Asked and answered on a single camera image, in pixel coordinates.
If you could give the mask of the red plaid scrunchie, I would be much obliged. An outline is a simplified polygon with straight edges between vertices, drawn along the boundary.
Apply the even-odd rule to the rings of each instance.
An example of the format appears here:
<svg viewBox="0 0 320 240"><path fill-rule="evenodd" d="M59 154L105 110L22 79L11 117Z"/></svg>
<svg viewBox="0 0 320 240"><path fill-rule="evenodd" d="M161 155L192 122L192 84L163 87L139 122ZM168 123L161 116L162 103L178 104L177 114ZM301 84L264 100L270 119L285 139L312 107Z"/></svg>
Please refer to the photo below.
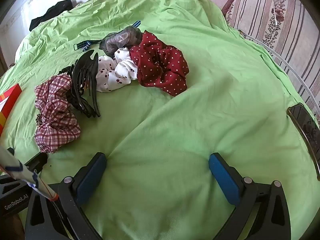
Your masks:
<svg viewBox="0 0 320 240"><path fill-rule="evenodd" d="M54 75L35 87L35 142L44 153L55 153L61 146L80 137L80 125L67 100L72 80L66 74Z"/></svg>

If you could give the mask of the black plastic hair claw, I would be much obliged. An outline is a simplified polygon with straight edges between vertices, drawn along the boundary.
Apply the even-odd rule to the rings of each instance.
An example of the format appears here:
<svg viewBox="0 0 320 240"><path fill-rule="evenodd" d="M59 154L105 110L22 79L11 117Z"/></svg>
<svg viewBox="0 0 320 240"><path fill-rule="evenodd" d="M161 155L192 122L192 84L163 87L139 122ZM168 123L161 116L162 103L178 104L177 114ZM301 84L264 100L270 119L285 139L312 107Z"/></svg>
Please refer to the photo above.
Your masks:
<svg viewBox="0 0 320 240"><path fill-rule="evenodd" d="M71 78L71 89L67 99L71 105L88 118L100 117L97 102L98 53L91 58L94 50L85 52L74 64L67 67Z"/></svg>

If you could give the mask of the white cherry-print scrunchie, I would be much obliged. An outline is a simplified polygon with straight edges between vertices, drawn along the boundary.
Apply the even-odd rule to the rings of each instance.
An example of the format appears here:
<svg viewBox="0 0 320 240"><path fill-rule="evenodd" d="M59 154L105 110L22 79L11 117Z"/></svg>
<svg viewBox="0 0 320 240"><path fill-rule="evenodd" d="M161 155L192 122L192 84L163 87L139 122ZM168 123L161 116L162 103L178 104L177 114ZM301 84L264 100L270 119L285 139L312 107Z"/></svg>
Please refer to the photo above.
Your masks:
<svg viewBox="0 0 320 240"><path fill-rule="evenodd" d="M138 67L131 60L127 48L119 48L114 59L100 56L98 59L98 73L96 75L97 91L109 93L129 85L137 80Z"/></svg>

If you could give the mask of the dark red polka-dot scrunchie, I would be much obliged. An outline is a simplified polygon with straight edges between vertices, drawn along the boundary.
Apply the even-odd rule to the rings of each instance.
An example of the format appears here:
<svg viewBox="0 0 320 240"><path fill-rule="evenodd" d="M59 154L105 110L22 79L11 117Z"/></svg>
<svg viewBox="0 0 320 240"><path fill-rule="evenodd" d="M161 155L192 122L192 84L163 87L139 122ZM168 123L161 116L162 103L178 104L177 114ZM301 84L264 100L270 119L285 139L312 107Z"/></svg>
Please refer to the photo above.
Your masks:
<svg viewBox="0 0 320 240"><path fill-rule="evenodd" d="M177 96L187 89L189 67L183 53L167 45L148 31L140 44L130 50L130 58L137 66L137 80L143 87L156 87Z"/></svg>

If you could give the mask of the grey sheer scrunchie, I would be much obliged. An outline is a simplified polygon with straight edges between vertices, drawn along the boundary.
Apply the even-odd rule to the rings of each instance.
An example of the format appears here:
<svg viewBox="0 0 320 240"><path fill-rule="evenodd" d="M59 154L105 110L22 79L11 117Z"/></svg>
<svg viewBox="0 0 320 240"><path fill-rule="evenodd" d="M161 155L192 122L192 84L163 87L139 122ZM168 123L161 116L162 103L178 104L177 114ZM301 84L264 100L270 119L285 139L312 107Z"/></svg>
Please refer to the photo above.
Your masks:
<svg viewBox="0 0 320 240"><path fill-rule="evenodd" d="M132 46L139 45L143 34L139 28L128 26L117 33L109 33L99 43L99 49L107 56L114 58L115 52L119 48L130 49Z"/></svg>

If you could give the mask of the green bed sheet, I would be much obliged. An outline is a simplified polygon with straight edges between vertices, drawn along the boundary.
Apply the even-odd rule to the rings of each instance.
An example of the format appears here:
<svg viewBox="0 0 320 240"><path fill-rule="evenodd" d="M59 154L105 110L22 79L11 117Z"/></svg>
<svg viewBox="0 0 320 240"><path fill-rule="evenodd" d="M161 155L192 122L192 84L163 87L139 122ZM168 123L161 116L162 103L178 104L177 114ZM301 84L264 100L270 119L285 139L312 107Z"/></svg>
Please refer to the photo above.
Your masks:
<svg viewBox="0 0 320 240"><path fill-rule="evenodd" d="M75 43L136 20L183 53L187 90L172 97L133 82L98 94L100 117L76 113L80 137L49 158L41 178L60 182L103 152L107 169L84 206L103 239L212 239L233 210L208 167L217 152L257 183L280 181L291 237L302 237L319 210L319 181L286 113L301 98L210 0L89 0L38 26L1 77L1 91L22 89L1 145L22 162L34 156L35 87L80 57Z"/></svg>

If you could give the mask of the red cardboard box lid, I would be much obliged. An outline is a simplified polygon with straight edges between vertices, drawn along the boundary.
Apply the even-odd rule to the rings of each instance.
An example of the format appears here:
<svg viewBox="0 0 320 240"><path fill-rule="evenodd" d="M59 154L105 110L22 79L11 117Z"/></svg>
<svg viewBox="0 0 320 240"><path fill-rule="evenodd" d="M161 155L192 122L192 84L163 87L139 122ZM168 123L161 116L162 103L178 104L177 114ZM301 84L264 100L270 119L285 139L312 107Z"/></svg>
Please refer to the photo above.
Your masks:
<svg viewBox="0 0 320 240"><path fill-rule="evenodd" d="M0 112L0 135L3 132L5 123L7 122L8 116L14 107L15 102L20 96L22 90L20 85L17 83L3 94L1 94L1 112Z"/></svg>

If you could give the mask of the black smartphone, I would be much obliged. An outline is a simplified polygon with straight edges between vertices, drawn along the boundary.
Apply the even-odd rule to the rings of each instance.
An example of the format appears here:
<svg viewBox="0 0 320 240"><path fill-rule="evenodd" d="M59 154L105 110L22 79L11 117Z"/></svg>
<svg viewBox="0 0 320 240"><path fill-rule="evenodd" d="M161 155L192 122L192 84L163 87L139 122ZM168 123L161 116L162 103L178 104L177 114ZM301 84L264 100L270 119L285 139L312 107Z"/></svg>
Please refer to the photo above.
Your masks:
<svg viewBox="0 0 320 240"><path fill-rule="evenodd" d="M302 103L289 107L286 112L308 148L319 180L319 127Z"/></svg>

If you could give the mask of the black garment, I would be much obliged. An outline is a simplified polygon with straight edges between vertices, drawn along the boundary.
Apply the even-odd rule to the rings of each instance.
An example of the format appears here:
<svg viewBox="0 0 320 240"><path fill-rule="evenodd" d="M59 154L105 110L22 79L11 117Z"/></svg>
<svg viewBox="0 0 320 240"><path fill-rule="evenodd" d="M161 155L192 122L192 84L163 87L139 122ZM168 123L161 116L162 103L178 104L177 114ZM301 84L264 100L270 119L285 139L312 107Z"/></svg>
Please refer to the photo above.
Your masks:
<svg viewBox="0 0 320 240"><path fill-rule="evenodd" d="M32 31L33 29L35 29L40 23L45 22L49 19L52 19L56 16L59 16L64 11L70 11L72 9L73 9L72 0L64 0L64 1L57 2L56 5L50 7L44 15L31 20L29 31Z"/></svg>

